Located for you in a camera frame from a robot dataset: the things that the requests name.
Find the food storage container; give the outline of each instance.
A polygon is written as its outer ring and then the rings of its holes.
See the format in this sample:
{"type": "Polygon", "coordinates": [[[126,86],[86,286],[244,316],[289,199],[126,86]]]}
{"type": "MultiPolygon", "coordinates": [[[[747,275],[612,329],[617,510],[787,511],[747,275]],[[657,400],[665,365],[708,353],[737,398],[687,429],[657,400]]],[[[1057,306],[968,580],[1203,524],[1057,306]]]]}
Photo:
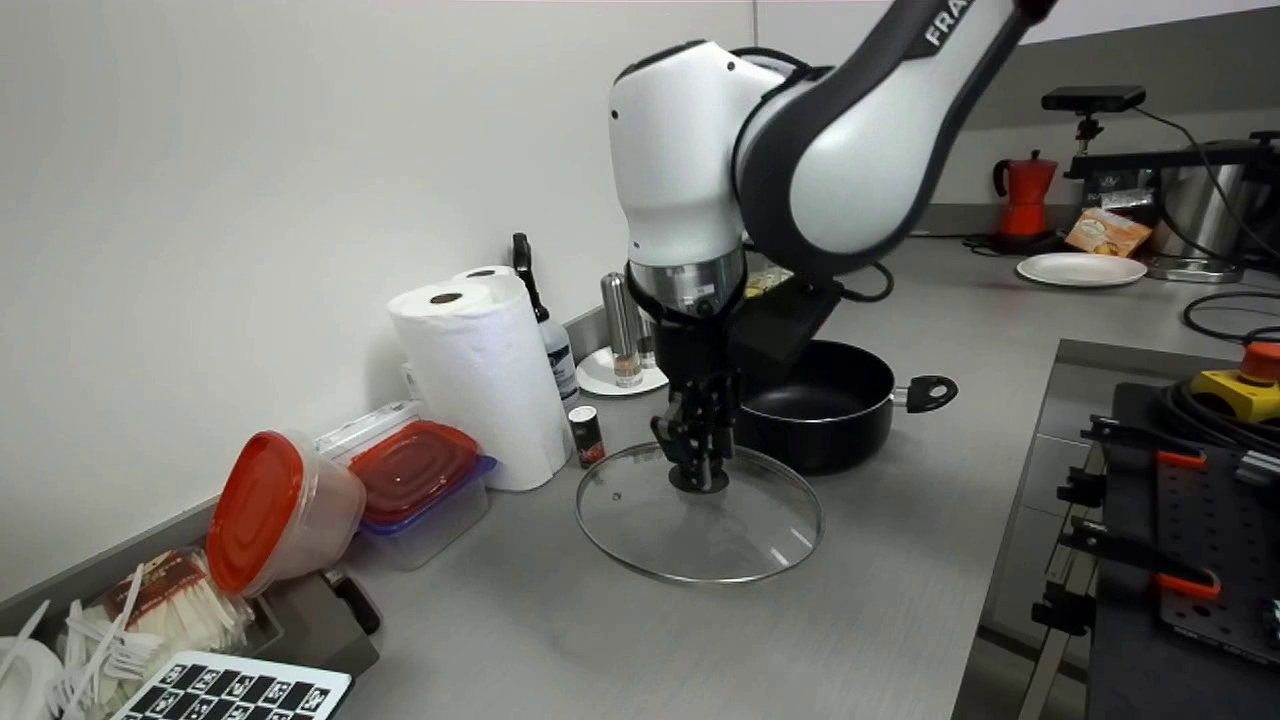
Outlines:
{"type": "Polygon", "coordinates": [[[471,474],[479,452],[474,439],[448,425],[404,425],[351,461],[369,491],[364,520],[396,525],[412,518],[471,474]]]}
{"type": "Polygon", "coordinates": [[[253,597],[275,580],[333,565],[365,511],[365,486],[296,433],[250,438],[214,510],[214,583],[253,597]]]}
{"type": "Polygon", "coordinates": [[[361,523],[360,529],[401,570],[416,570],[489,511],[484,477],[497,465],[481,455],[471,474],[412,518],[394,525],[361,523]]]}

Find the paper towel roll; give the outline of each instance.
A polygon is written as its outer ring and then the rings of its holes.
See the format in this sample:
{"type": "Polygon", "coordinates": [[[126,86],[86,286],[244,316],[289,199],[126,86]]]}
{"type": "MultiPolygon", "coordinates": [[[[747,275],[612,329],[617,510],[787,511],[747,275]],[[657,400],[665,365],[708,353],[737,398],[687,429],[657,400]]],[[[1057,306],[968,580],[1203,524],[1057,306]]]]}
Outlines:
{"type": "Polygon", "coordinates": [[[498,459],[490,488],[534,489],[564,465],[572,436],[520,278],[429,284],[387,309],[428,416],[498,459]]]}
{"type": "Polygon", "coordinates": [[[511,265],[485,265],[483,268],[471,268],[463,273],[453,275],[456,281],[474,279],[474,278],[486,278],[493,275],[515,275],[516,269],[511,265]]]}

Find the black pot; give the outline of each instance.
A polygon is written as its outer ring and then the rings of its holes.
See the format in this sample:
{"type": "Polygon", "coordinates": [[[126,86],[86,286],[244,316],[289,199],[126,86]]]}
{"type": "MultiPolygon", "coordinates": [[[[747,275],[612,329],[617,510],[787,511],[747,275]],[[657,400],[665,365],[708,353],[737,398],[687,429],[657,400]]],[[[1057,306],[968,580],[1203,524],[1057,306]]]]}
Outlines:
{"type": "Polygon", "coordinates": [[[960,392],[941,375],[899,388],[883,360],[828,341],[810,342],[782,382],[746,379],[742,389],[737,443],[804,475],[840,473],[870,457],[888,439],[895,405],[929,413],[960,392]]]}

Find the pot handle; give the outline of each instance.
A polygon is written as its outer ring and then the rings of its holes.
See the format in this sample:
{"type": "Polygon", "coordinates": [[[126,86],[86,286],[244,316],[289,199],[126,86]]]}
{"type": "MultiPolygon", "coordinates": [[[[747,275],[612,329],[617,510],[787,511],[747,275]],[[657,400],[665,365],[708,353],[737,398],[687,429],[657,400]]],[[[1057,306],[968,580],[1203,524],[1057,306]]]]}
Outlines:
{"type": "Polygon", "coordinates": [[[951,378],[942,375],[920,375],[911,378],[911,384],[893,388],[893,405],[906,407],[908,413],[932,413],[938,410],[960,395],[960,386],[951,378]],[[942,395],[933,395],[933,391],[942,388],[942,395]]]}

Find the pepper grinder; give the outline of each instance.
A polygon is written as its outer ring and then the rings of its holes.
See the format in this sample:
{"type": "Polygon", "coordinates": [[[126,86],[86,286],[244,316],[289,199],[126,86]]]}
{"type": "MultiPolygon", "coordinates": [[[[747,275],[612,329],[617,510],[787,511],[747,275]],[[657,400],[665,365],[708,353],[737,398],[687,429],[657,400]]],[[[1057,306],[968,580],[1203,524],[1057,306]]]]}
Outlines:
{"type": "Polygon", "coordinates": [[[630,306],[627,304],[631,299],[622,273],[609,273],[600,278],[600,295],[604,297],[604,318],[609,324],[613,382],[618,387],[635,387],[644,379],[640,368],[640,347],[636,342],[640,332],[640,314],[635,310],[634,304],[630,306]]]}

